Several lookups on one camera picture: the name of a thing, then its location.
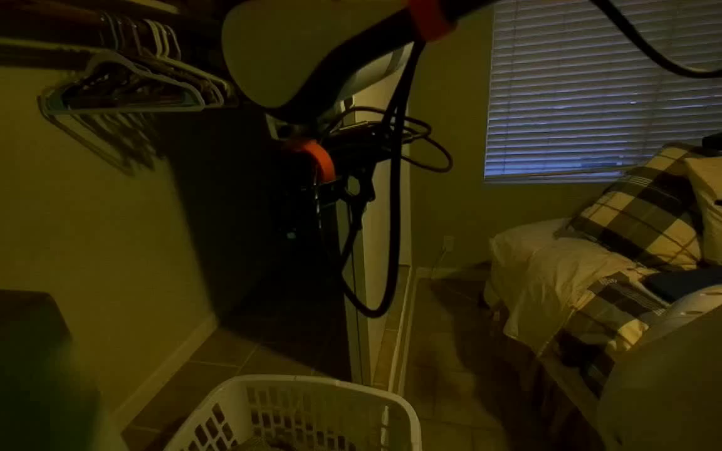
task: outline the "window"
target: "window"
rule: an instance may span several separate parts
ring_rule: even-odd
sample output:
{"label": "window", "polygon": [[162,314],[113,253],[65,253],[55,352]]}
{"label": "window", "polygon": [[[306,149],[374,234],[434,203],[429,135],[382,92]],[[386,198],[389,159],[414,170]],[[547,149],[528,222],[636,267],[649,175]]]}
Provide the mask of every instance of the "window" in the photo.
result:
{"label": "window", "polygon": [[[617,7],[666,57],[722,65],[722,0]],[[487,181],[614,181],[665,143],[722,130],[722,77],[657,69],[586,0],[495,2],[492,36]]]}

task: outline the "floor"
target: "floor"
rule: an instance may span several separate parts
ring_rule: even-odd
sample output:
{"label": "floor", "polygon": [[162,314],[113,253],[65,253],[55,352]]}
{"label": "floor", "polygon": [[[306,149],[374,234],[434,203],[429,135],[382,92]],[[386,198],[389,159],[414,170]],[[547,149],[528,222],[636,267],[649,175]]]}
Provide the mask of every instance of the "floor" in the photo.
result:
{"label": "floor", "polygon": [[[518,394],[509,366],[487,352],[487,312],[475,280],[419,280],[405,366],[405,399],[423,428],[423,451],[552,450]],[[126,432],[133,451],[162,450],[178,424],[221,382],[238,373],[346,377],[342,346],[293,315],[317,319],[321,305],[267,304],[215,332],[181,373]]]}
{"label": "floor", "polygon": [[505,364],[492,359],[479,280],[419,280],[405,399],[423,426],[423,451],[549,451]]}

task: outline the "laundry basket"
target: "laundry basket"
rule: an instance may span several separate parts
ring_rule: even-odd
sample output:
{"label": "laundry basket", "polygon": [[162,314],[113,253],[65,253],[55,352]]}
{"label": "laundry basket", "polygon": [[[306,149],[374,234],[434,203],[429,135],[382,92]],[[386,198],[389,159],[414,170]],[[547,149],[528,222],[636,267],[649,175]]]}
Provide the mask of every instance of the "laundry basket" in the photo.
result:
{"label": "laundry basket", "polygon": [[400,397],[312,377],[236,377],[215,387],[164,451],[421,451]]}

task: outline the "plaid pillow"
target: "plaid pillow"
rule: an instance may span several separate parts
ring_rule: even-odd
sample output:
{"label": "plaid pillow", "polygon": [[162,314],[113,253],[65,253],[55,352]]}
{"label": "plaid pillow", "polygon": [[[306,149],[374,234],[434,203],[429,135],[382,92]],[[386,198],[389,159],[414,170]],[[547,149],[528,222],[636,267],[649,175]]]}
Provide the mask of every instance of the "plaid pillow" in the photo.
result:
{"label": "plaid pillow", "polygon": [[602,244],[642,267],[692,272],[701,260],[687,149],[666,145],[582,208],[565,234]]}

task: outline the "bed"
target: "bed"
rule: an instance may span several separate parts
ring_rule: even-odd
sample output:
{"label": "bed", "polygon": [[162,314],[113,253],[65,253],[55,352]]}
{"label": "bed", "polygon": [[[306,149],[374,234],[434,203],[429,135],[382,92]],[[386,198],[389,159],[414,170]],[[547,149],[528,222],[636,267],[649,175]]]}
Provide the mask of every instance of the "bed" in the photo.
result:
{"label": "bed", "polygon": [[614,450],[597,432],[611,371],[722,305],[718,194],[722,156],[665,145],[568,218],[488,242],[484,302],[532,353],[517,366],[559,450]]}

